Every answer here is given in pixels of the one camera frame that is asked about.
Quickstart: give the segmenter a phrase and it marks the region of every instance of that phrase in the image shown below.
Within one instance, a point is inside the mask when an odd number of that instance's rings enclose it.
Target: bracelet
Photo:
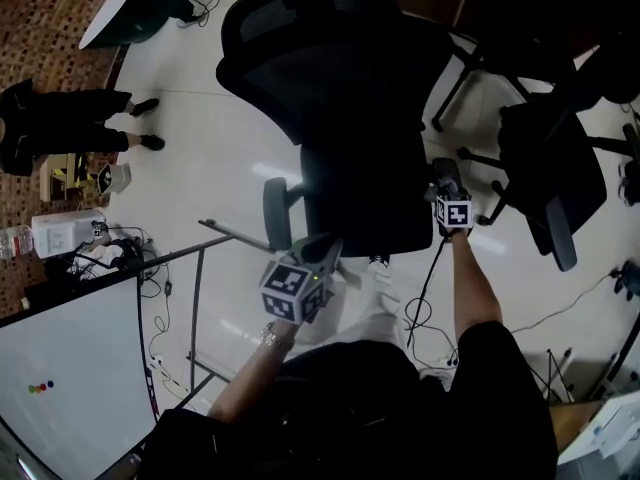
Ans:
[[[273,322],[269,322],[262,332],[260,333],[260,340],[267,347],[272,347],[277,350],[281,350],[282,352],[289,352],[293,345],[295,344],[295,340],[285,341],[280,336],[274,334],[271,329],[273,328]]]

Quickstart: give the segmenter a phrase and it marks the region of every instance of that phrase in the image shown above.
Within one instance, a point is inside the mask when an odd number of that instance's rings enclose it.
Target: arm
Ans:
[[[299,327],[276,320],[271,331],[285,341],[293,341]],[[287,352],[261,343],[233,380],[224,388],[207,416],[235,423],[251,409],[273,383]]]
[[[47,158],[49,158],[49,155],[47,155],[47,154],[40,155],[38,158],[34,158],[33,159],[33,172],[39,171],[40,167],[42,167],[44,165],[44,163],[47,161]]]
[[[456,233],[453,242],[453,293],[456,338],[484,322],[502,323],[502,311],[491,285],[480,270],[466,233]]]

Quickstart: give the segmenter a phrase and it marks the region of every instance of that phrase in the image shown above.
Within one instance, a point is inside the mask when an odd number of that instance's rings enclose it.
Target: chair armrest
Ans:
[[[640,139],[638,138],[638,133],[636,132],[635,127],[628,123],[622,127],[622,131],[624,133],[624,138],[627,139],[627,142],[631,146],[631,156],[633,157],[636,165],[640,168]]]
[[[573,235],[567,221],[567,215],[562,201],[555,196],[545,207],[547,230],[551,239],[553,257],[562,272],[567,272],[576,266],[578,258],[573,244]]]
[[[264,184],[262,192],[264,227],[267,231],[269,246],[276,251],[287,251],[292,245],[288,199],[286,179],[273,178]]]

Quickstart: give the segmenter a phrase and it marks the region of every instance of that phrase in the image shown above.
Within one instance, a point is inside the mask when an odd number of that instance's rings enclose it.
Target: cable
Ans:
[[[108,229],[137,229],[140,232],[140,241],[145,244],[145,243],[149,243],[149,242],[153,242],[153,238],[151,237],[151,235],[149,233],[147,233],[144,229],[138,227],[138,226],[109,226]]]
[[[106,268],[107,270],[112,269],[113,267],[110,265],[107,265],[106,263],[102,263],[101,261],[98,261],[95,258],[92,258],[91,256],[85,256],[84,254],[78,254],[75,253],[76,258],[82,258],[83,260],[87,260],[90,261],[91,263],[95,263],[96,265],[102,267],[102,268]]]
[[[431,306],[431,303],[428,300],[425,299],[425,296],[426,296],[426,293],[427,293],[427,289],[429,287],[429,281],[431,280],[431,278],[433,276],[433,271],[434,271],[434,269],[436,267],[436,264],[438,263],[438,259],[440,258],[440,254],[442,254],[442,251],[444,249],[444,245],[447,243],[447,241],[449,240],[450,237],[451,237],[451,234],[443,237],[442,241],[440,242],[440,245],[438,247],[438,251],[436,252],[436,255],[435,255],[434,259],[433,259],[433,262],[431,263],[431,267],[429,268],[429,273],[427,274],[427,279],[425,280],[424,285],[422,286],[422,291],[420,292],[420,296],[416,297],[414,299],[411,299],[409,302],[407,302],[407,304],[404,307],[404,314],[405,314],[406,318],[403,318],[403,320],[407,324],[407,328],[405,330],[409,332],[409,338],[407,339],[407,348],[411,349],[411,354],[413,355],[414,361],[416,361],[417,363],[420,363],[421,365],[423,365],[425,367],[424,369],[429,369],[429,370],[442,370],[442,371],[455,370],[457,368],[457,364],[458,364],[458,361],[459,361],[458,349],[456,348],[456,346],[453,344],[453,342],[449,338],[449,335],[446,332],[444,332],[442,329],[440,329],[439,327],[434,327],[432,325],[427,325],[427,322],[433,316],[433,306]],[[415,301],[418,301],[418,307],[416,308],[416,314],[412,319],[409,316],[409,306]],[[422,322],[418,322],[418,319],[420,318],[420,310],[422,308],[422,303],[425,303],[429,307],[429,314]],[[445,368],[445,367],[439,367],[439,366],[431,366],[431,365],[425,363],[424,361],[422,361],[421,359],[418,359],[418,357],[416,356],[416,339],[415,339],[415,330],[418,329],[418,328],[431,329],[431,330],[434,330],[434,331],[438,331],[439,333],[441,333],[445,337],[445,339],[449,343],[449,346],[451,347],[451,351],[452,351],[451,352],[451,356],[449,357],[449,360],[447,361],[447,364],[449,366],[454,365],[453,367]]]
[[[169,382],[169,381],[173,382],[173,383],[174,383],[176,386],[178,386],[179,388],[181,388],[181,387],[182,387],[182,386],[180,386],[180,384],[178,384],[178,383],[177,383],[175,380],[173,380],[173,379],[169,379],[169,380],[162,379],[162,385],[164,386],[164,388],[165,388],[169,393],[171,393],[173,396],[175,396],[178,400],[180,400],[180,401],[184,400],[184,397],[181,397],[180,395],[176,395],[173,391],[171,391],[171,390],[169,389],[169,386],[167,386],[167,382]],[[188,405],[189,407],[191,407],[191,409],[193,409],[193,412],[198,412],[198,411],[196,411],[196,408],[195,408],[193,405],[191,405],[190,403],[188,403],[188,402],[187,402],[187,405]]]
[[[420,317],[420,309],[422,308],[422,303],[423,302],[427,302],[424,297],[427,293],[427,286],[429,285],[429,281],[431,280],[431,276],[433,275],[433,270],[436,267],[436,263],[438,262],[438,258],[440,258],[440,254],[442,254],[442,250],[444,249],[444,244],[447,243],[447,239],[448,237],[444,237],[442,239],[442,241],[440,242],[440,245],[438,246],[438,252],[436,252],[436,256],[433,259],[433,263],[431,263],[431,267],[429,268],[429,273],[427,274],[427,279],[424,282],[424,285],[422,286],[422,291],[420,292],[420,296],[417,297],[417,299],[412,299],[409,302],[407,302],[407,305],[404,307],[404,314],[406,315],[406,317],[408,319],[411,320],[411,317],[409,316],[408,313],[408,308],[409,308],[409,304],[411,304],[414,300],[418,300],[418,307],[416,308],[416,314],[415,317],[413,318],[413,321],[411,322],[411,325],[409,326],[409,329],[407,329],[409,331],[409,338],[407,339],[407,348],[409,347],[409,345],[411,345],[411,342],[414,340],[414,331],[420,327],[420,325],[417,325],[418,322],[418,318]],[[426,318],[426,320],[424,322],[422,322],[422,325],[424,325],[425,323],[427,323],[429,321],[429,319],[431,318],[431,315],[433,314],[433,308],[431,307],[431,304],[429,304],[427,302],[427,304],[429,305],[429,316]]]
[[[611,277],[611,274],[607,274],[606,276],[602,276],[598,282],[596,284],[594,284],[591,288],[589,288],[588,290],[585,290],[584,292],[582,292],[580,295],[578,295],[576,297],[576,300],[574,300],[571,304],[569,304],[566,308],[560,309],[558,311],[554,311],[553,313],[548,314],[547,316],[545,316],[544,318],[538,320],[535,324],[532,325],[527,325],[524,327],[520,327],[518,329],[516,329],[515,331],[511,331],[511,334],[515,334],[517,332],[521,332],[521,331],[529,331],[531,329],[534,329],[536,327],[538,327],[540,324],[542,324],[543,322],[546,322],[547,320],[549,320],[550,318],[553,318],[554,316],[558,316],[561,315],[562,313],[566,313],[567,311],[569,311],[571,308],[573,308],[582,297],[584,297],[585,295],[588,295],[589,293],[591,293],[593,290],[595,290],[600,283],[602,283],[602,281],[604,281],[605,279],[607,279],[608,277]]]
[[[203,4],[200,0],[191,0],[191,1],[204,7],[204,12],[200,16],[198,16],[197,19],[200,19],[202,18],[202,16],[204,16],[205,18],[200,23],[198,23],[198,26],[200,28],[206,27],[207,23],[209,23],[209,15],[211,11],[213,11],[216,7],[220,5],[220,0],[217,0],[216,4],[211,8],[209,8],[209,6],[211,5],[211,2],[213,2],[214,0],[209,0],[206,4]]]
[[[153,325],[156,326],[156,329],[158,329],[158,332],[151,338],[151,341],[149,342],[149,346],[147,348],[147,350],[149,351],[149,357],[151,357],[152,359],[154,358],[153,353],[151,352],[151,345],[153,345],[153,342],[155,341],[155,339],[158,336],[162,336],[163,334],[166,334],[169,332],[169,329],[171,328],[171,311],[169,311],[169,295],[170,292],[167,290],[167,286],[171,285],[171,272],[169,271],[169,264],[165,263],[164,264],[165,267],[167,267],[167,280],[165,281],[165,305],[167,307],[167,321],[165,323],[165,321],[159,316],[156,315],[153,318]]]
[[[151,341],[149,342],[149,356],[154,359],[154,355],[151,352],[151,345],[153,345],[153,342],[156,340],[157,337],[162,336],[163,334],[166,334],[169,332],[169,329],[171,328],[171,311],[169,311],[169,296],[165,295],[165,305],[167,307],[167,322],[165,323],[165,321],[158,315],[156,315],[153,318],[153,325],[156,326],[156,329],[158,329],[158,332],[151,338]]]
[[[154,293],[153,295],[140,295],[142,298],[144,299],[155,299],[158,295],[160,295],[162,293],[162,287],[160,286],[160,284],[158,283],[158,281],[156,281],[155,279],[145,279],[144,281],[151,281],[153,284],[155,284],[158,287],[158,292]]]

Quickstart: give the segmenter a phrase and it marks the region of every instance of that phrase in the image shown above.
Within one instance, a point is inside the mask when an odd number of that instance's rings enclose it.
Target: shoe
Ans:
[[[453,384],[453,376],[448,374],[447,372],[444,371],[434,371],[434,370],[429,370],[428,368],[424,368],[424,370],[422,371],[428,371],[429,373],[427,373],[426,375],[424,375],[422,378],[424,379],[425,377],[433,377],[434,379],[438,379],[438,381],[440,382],[440,384],[442,384],[442,387],[444,388],[445,391],[449,391],[451,389],[451,384]]]
[[[151,98],[150,100],[143,101],[142,103],[138,103],[134,108],[131,115],[133,117],[140,117],[142,114],[146,114],[147,112],[151,112],[158,108],[160,104],[160,100],[158,98]]]
[[[203,12],[200,16],[194,16],[191,21],[178,20],[178,28],[189,28],[192,25],[200,25],[208,16],[208,12]]]
[[[165,142],[156,135],[143,135],[140,144],[151,151],[160,151],[164,149]]]
[[[372,263],[380,263],[384,268],[389,268],[390,260],[391,257],[388,254],[369,256],[369,265],[371,265]]]

